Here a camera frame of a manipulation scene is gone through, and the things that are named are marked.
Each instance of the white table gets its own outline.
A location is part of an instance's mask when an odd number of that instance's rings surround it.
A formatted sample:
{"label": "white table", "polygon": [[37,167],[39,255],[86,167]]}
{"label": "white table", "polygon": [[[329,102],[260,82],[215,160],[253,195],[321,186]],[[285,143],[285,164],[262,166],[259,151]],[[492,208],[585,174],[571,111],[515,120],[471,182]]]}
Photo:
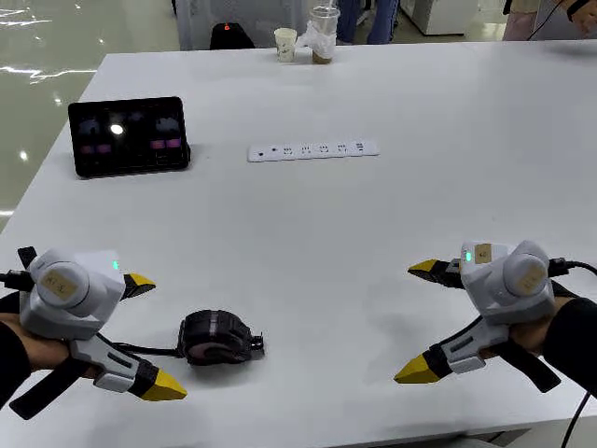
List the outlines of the white table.
{"label": "white table", "polygon": [[[122,303],[107,337],[169,346],[187,313],[225,309],[264,331],[267,355],[201,369],[156,359],[189,391],[177,402],[80,381],[31,423],[0,412],[6,447],[313,448],[572,415],[578,386],[564,379],[542,395],[499,359],[436,385],[392,377],[476,315],[464,292],[409,276],[409,265],[450,259],[471,238],[532,238],[553,257],[595,261],[597,45],[353,47],[330,66],[307,59],[106,57],[82,99],[182,97],[192,167],[79,180],[65,127],[0,237],[0,266],[18,267],[24,245],[115,248],[158,288]],[[381,156],[246,162],[250,144],[352,137],[374,138]],[[595,287],[584,273],[563,282]]]}

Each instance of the person's leg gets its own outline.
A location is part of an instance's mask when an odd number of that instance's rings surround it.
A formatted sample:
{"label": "person's leg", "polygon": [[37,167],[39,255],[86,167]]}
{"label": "person's leg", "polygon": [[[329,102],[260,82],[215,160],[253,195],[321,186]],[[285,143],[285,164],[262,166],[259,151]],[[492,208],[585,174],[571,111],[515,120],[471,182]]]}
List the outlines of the person's leg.
{"label": "person's leg", "polygon": [[360,0],[338,0],[340,17],[338,18],[338,39],[342,42],[353,43],[356,21],[361,13]]}
{"label": "person's leg", "polygon": [[394,32],[394,22],[400,0],[378,0],[373,28],[367,38],[369,45],[389,44]]}
{"label": "person's leg", "polygon": [[502,40],[526,40],[535,28],[536,12],[510,12]]}

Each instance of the plastic cup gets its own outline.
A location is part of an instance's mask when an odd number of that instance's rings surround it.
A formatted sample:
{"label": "plastic cup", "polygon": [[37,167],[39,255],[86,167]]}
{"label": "plastic cup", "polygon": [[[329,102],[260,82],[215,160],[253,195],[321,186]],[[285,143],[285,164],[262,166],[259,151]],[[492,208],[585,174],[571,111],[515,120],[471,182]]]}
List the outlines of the plastic cup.
{"label": "plastic cup", "polygon": [[[338,27],[338,17],[340,10],[334,7],[332,2],[322,0],[317,1],[316,5],[310,11],[311,20],[315,30],[322,35],[334,35]],[[331,63],[331,58],[325,58],[313,51],[312,60],[314,63]]]}
{"label": "plastic cup", "polygon": [[295,43],[297,42],[297,31],[291,28],[278,28],[273,32],[278,49],[278,61],[281,63],[292,63],[295,60]]}

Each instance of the power strip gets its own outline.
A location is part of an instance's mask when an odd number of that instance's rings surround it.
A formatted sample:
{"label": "power strip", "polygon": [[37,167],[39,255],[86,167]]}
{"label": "power strip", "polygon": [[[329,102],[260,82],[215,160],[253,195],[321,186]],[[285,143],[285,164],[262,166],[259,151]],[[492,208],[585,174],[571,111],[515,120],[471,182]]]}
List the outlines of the power strip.
{"label": "power strip", "polygon": [[380,151],[372,140],[334,143],[295,143],[284,145],[253,145],[249,161],[295,161],[299,159],[330,159],[337,157],[377,156]]}

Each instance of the yellow fingertip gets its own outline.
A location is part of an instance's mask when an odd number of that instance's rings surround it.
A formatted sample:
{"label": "yellow fingertip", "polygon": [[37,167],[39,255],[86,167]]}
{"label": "yellow fingertip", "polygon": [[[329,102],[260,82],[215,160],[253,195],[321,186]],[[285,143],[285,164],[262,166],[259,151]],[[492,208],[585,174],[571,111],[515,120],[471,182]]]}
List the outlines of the yellow fingertip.
{"label": "yellow fingertip", "polygon": [[410,266],[409,272],[410,271],[424,271],[424,272],[428,273],[431,271],[431,269],[433,268],[433,265],[436,264],[436,262],[437,262],[436,259],[426,259],[425,261],[423,261],[419,264]]}
{"label": "yellow fingertip", "polygon": [[137,286],[148,285],[148,286],[153,286],[154,287],[156,285],[154,282],[152,282],[151,280],[149,280],[146,277],[143,277],[139,273],[130,273],[129,276],[131,277],[131,279],[134,281],[134,283]]}
{"label": "yellow fingertip", "polygon": [[183,399],[187,391],[174,377],[162,369],[158,370],[155,383],[141,396],[146,401],[164,401],[166,399]]}
{"label": "yellow fingertip", "polygon": [[426,384],[439,381],[439,377],[429,369],[429,365],[423,355],[418,355],[412,359],[404,368],[394,377],[394,381],[401,384]]}

